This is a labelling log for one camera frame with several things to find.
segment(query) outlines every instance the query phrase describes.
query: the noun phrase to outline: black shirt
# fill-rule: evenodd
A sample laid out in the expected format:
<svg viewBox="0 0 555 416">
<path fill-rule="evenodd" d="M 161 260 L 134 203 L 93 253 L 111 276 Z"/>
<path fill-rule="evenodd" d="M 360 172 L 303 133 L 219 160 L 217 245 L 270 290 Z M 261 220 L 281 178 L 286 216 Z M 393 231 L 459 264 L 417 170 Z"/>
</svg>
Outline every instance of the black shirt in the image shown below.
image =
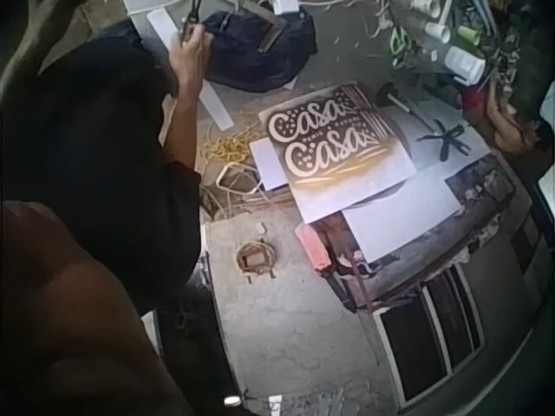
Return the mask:
<svg viewBox="0 0 555 416">
<path fill-rule="evenodd" d="M 167 164 L 158 142 L 166 92 L 151 55 L 106 38 L 2 109 L 3 200 L 52 208 L 140 314 L 175 294 L 199 255 L 199 175 Z"/>
</svg>

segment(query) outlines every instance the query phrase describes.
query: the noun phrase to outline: window frame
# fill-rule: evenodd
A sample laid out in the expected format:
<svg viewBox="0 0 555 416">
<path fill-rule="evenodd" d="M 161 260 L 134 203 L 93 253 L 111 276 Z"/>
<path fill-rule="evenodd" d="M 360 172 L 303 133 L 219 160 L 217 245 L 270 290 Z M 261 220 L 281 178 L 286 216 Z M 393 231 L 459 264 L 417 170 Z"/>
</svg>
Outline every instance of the window frame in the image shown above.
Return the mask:
<svg viewBox="0 0 555 416">
<path fill-rule="evenodd" d="M 467 296 L 468 303 L 470 304 L 470 309 L 474 317 L 474 322 L 476 324 L 476 331 L 478 332 L 480 345 L 472 353 L 470 353 L 463 361 L 461 361 L 455 368 L 453 368 L 453 366 L 451 365 L 451 359 L 449 357 L 449 353 L 447 351 L 447 343 L 445 340 L 445 335 L 443 334 L 443 329 L 441 328 L 441 323 L 437 315 L 437 310 L 434 305 L 434 300 L 432 299 L 432 296 L 429 293 L 429 289 L 427 287 L 423 287 L 421 292 L 423 294 L 423 299 L 424 299 L 424 302 L 426 303 L 426 307 L 428 309 L 428 313 L 430 316 L 430 325 L 435 331 L 435 335 L 437 336 L 438 342 L 440 344 L 440 350 L 441 350 L 440 353 L 442 355 L 442 357 L 440 358 L 443 359 L 443 363 L 446 367 L 447 374 L 443 378 L 438 380 L 436 383 L 434 383 L 432 386 L 418 393 L 415 397 L 411 398 L 410 400 L 406 400 L 405 393 L 402 386 L 402 381 L 401 381 L 401 374 L 399 373 L 399 368 L 397 366 L 397 362 L 395 361 L 395 357 L 393 355 L 393 348 L 391 347 L 387 332 L 385 330 L 385 327 L 382 321 L 382 314 L 386 313 L 391 308 L 390 307 L 379 308 L 376 311 L 374 311 L 372 314 L 372 316 L 374 316 L 374 321 L 377 326 L 378 333 L 382 340 L 382 345 L 385 349 L 385 353 L 389 363 L 389 369 L 391 371 L 391 375 L 393 376 L 393 384 L 395 385 L 397 401 L 401 408 L 413 405 L 415 402 L 423 399 L 424 397 L 428 396 L 439 387 L 443 386 L 443 384 L 445 384 L 448 380 L 451 380 L 453 376 L 455 376 L 459 371 L 461 371 L 464 367 L 466 367 L 468 363 L 472 361 L 480 353 L 481 349 L 486 345 L 485 339 L 484 339 L 484 332 L 483 332 L 483 328 L 480 320 L 480 314 L 478 313 L 476 302 L 473 298 L 472 292 L 470 290 L 470 286 L 468 285 L 467 278 L 463 273 L 461 266 L 458 263 L 452 266 L 449 266 L 446 269 L 442 270 L 440 273 L 429 277 L 428 279 L 426 279 L 425 282 L 435 279 L 436 277 L 439 277 L 444 273 L 448 273 L 449 277 L 454 278 L 453 273 L 451 272 L 451 268 L 456 269 L 462 288 L 464 289 L 465 294 Z M 458 299 L 459 305 L 464 311 L 463 305 L 461 304 L 459 291 L 457 290 L 456 293 L 457 293 L 457 299 Z M 467 325 L 467 331 L 469 331 L 466 314 L 463 314 L 463 317 Z M 469 339 L 471 340 L 471 345 L 472 345 L 472 337 L 470 334 L 468 334 L 468 336 L 469 336 Z"/>
</svg>

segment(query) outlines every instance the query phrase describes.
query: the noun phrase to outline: dark blue bag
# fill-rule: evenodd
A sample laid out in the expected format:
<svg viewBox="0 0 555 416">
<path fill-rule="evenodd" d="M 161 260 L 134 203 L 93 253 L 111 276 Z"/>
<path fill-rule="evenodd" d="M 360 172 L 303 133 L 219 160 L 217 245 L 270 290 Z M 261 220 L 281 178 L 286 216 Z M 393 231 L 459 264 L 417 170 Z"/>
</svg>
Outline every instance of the dark blue bag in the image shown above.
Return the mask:
<svg viewBox="0 0 555 416">
<path fill-rule="evenodd" d="M 281 16 L 287 24 L 266 53 L 258 51 L 258 46 L 268 31 L 268 22 L 245 10 L 241 15 L 229 15 L 222 27 L 227 16 L 227 12 L 219 11 L 203 22 L 214 34 L 206 71 L 209 81 L 264 93 L 295 78 L 310 55 L 317 52 L 314 22 L 306 10 Z"/>
</svg>

